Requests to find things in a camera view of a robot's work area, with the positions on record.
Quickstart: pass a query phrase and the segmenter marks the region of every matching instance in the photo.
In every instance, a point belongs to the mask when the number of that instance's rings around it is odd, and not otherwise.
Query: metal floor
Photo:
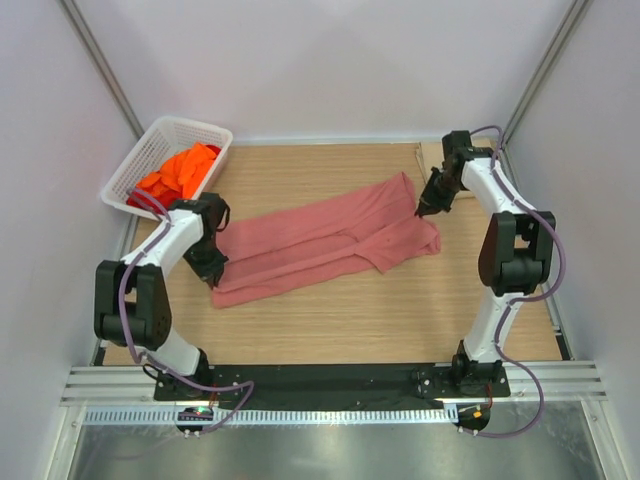
[[[533,402],[496,404],[487,431],[512,431]],[[70,479],[372,480],[604,479],[580,402],[547,404],[542,422],[509,440],[473,438],[453,425],[238,427],[176,438],[130,461],[173,427],[84,426]]]

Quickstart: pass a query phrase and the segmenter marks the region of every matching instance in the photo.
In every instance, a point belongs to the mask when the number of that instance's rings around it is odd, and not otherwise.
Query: orange cloth
[[[136,187],[169,208],[175,200],[195,195],[218,153],[220,149],[215,145],[196,143],[164,162],[160,170],[144,177]],[[129,197],[127,204],[140,207],[134,195]]]

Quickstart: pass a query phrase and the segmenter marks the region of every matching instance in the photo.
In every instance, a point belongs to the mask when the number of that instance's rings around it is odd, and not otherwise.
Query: white wall
[[[0,465],[41,479],[126,221],[98,193],[134,139],[56,2],[0,3]]]
[[[505,123],[569,0],[78,0],[145,127],[240,141]]]
[[[510,143],[523,193],[557,215],[569,256],[559,292],[563,324],[575,354],[596,360],[634,462],[640,445],[638,25],[637,0],[593,2]]]

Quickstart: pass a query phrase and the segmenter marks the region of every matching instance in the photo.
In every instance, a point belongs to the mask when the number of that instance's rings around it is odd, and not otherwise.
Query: black mounting plate
[[[425,399],[438,398],[485,398],[487,385],[491,385],[491,395],[494,398],[511,396],[511,389],[504,367],[500,367],[495,381],[487,383],[485,379],[475,379],[473,375],[465,377],[460,385],[452,381],[451,365],[430,364],[423,365],[418,371],[420,395]]]
[[[227,386],[247,380],[255,389],[243,407],[248,410],[286,411],[394,411],[442,408],[436,399],[486,397],[482,387],[465,384],[456,388],[448,380],[446,364],[360,364],[360,365],[217,365],[211,367],[214,385]],[[493,396],[510,395],[504,369],[492,384]],[[186,396],[167,388],[161,376],[157,401],[209,400],[209,395]],[[233,408],[243,393],[217,396],[224,408]]]

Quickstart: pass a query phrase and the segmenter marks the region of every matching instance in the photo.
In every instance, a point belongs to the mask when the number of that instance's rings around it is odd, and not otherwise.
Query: white basket
[[[227,152],[233,140],[229,130],[207,123],[177,117],[160,117],[145,132],[133,150],[102,189],[102,200],[119,210],[155,219],[152,213],[127,205],[129,192],[149,173],[159,170],[177,153],[193,147],[196,142],[215,145],[220,153],[192,199],[200,197],[216,181],[227,163]]]

